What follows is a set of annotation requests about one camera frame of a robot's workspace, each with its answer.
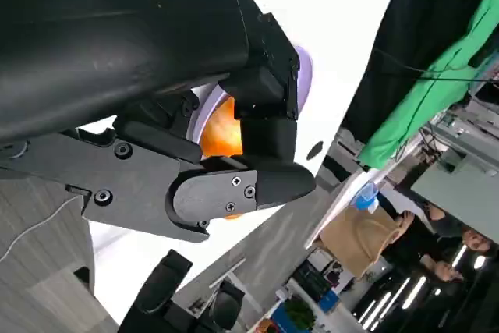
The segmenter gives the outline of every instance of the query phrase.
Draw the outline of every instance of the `black robotic arm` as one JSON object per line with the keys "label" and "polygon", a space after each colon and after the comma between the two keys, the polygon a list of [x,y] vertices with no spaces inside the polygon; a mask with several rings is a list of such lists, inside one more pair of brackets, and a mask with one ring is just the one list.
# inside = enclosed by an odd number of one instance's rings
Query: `black robotic arm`
{"label": "black robotic arm", "polygon": [[[85,218],[200,242],[212,218],[315,187],[293,162],[298,55],[253,0],[2,4],[0,168],[65,183]],[[243,155],[201,161],[190,89],[213,80],[235,98]],[[114,130],[75,130],[113,114]]]}

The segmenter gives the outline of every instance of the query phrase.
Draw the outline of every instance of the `white table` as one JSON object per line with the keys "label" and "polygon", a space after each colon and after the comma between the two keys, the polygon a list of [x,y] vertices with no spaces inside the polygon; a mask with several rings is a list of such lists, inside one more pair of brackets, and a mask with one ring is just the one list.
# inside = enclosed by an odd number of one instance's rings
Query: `white table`
{"label": "white table", "polygon": [[[313,60],[312,88],[298,121],[296,161],[317,174],[362,78],[390,0],[255,1],[262,11],[274,14],[292,43],[304,47]],[[324,142],[323,151],[307,161],[319,141]],[[234,221],[213,220],[211,236],[201,244],[92,223],[98,248],[95,295],[120,323],[146,277],[170,249],[194,263],[185,285],[279,208]]]}

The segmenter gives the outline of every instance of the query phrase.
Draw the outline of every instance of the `orange ball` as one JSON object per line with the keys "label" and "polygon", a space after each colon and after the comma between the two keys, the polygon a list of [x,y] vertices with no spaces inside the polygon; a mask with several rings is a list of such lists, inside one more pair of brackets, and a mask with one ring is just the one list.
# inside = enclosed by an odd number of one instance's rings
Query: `orange ball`
{"label": "orange ball", "polygon": [[241,127],[234,119],[235,101],[229,97],[210,116],[201,134],[203,155],[232,156],[242,154]]}

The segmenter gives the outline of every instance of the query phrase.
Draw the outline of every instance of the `person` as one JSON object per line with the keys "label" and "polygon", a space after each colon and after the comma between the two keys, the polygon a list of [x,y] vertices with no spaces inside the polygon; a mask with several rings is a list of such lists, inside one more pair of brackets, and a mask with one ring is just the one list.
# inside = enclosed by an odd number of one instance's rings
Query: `person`
{"label": "person", "polygon": [[443,258],[437,235],[431,233],[412,212],[406,211],[401,217],[382,193],[378,194],[378,200],[380,206],[401,223],[400,236],[382,253],[389,263],[401,270],[423,269],[442,282],[463,281],[461,273]]}
{"label": "person", "polygon": [[423,209],[431,228],[440,237],[461,237],[463,244],[486,257],[492,257],[497,253],[497,245],[487,237],[482,236],[475,229],[461,223],[457,218],[453,218],[451,215],[446,214],[440,208],[411,190],[396,190]]}

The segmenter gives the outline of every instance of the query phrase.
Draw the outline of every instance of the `black curtain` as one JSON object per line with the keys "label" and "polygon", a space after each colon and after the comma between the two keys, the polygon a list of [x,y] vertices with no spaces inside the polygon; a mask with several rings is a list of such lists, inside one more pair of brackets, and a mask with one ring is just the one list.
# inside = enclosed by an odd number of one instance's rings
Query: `black curtain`
{"label": "black curtain", "polygon": [[[462,37],[481,0],[391,0],[374,47],[427,69]],[[407,95],[420,73],[373,50],[343,126],[364,143]]]}

